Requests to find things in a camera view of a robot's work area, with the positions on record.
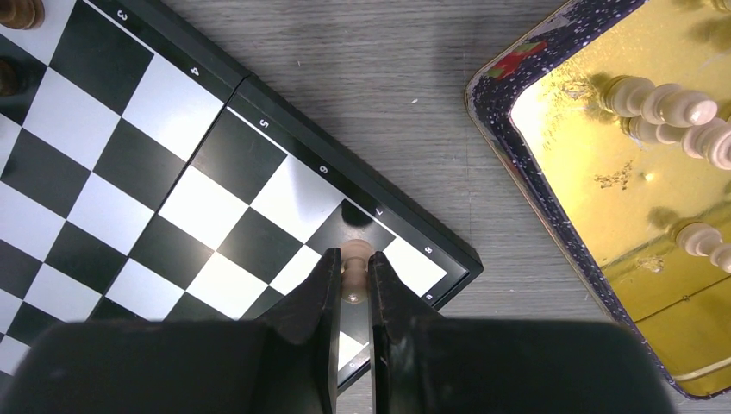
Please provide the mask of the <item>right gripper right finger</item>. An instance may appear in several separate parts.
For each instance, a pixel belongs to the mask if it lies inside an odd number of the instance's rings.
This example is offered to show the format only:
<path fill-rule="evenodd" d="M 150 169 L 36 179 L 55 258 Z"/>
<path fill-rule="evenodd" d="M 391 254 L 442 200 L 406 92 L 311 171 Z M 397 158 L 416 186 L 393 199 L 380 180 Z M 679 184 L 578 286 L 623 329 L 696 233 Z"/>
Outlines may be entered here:
<path fill-rule="evenodd" d="M 449 347 L 438 328 L 446 319 L 412 292 L 386 254 L 368 262 L 370 361 L 375 413 L 447 413 Z"/>

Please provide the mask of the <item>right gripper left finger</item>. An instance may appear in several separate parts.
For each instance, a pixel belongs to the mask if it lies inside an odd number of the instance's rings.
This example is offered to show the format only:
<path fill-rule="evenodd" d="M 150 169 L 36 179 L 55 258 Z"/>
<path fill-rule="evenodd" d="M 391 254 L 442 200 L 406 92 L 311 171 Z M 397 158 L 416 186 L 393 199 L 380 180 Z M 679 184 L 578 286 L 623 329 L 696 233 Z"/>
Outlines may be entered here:
<path fill-rule="evenodd" d="M 341 251 L 329 248 L 298 287 L 258 320 L 267 327 L 258 413 L 334 413 Z"/>

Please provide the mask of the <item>gold tin tray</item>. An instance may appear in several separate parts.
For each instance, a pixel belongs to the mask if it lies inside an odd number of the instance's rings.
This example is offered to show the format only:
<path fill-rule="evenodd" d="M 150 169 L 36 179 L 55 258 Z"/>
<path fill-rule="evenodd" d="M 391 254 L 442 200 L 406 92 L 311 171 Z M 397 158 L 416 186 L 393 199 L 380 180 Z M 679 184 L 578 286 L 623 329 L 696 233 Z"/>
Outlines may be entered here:
<path fill-rule="evenodd" d="M 730 243 L 730 170 L 622 132 L 618 76 L 679 84 L 730 123 L 727 1 L 569 1 L 474 74 L 468 113 L 603 312 L 687 398 L 730 390 L 730 273 L 687 254 L 703 222 Z"/>

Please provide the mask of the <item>light wooden chess pawn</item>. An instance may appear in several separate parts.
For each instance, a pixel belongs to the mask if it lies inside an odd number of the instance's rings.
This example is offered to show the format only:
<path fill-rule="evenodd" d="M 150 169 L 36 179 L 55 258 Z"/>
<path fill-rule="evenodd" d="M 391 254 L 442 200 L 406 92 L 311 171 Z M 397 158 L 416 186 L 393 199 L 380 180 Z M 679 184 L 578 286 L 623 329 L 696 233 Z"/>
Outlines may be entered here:
<path fill-rule="evenodd" d="M 340 246 L 341 296 L 349 304 L 359 304 L 368 298 L 368 262 L 374 253 L 365 240 L 352 239 Z"/>

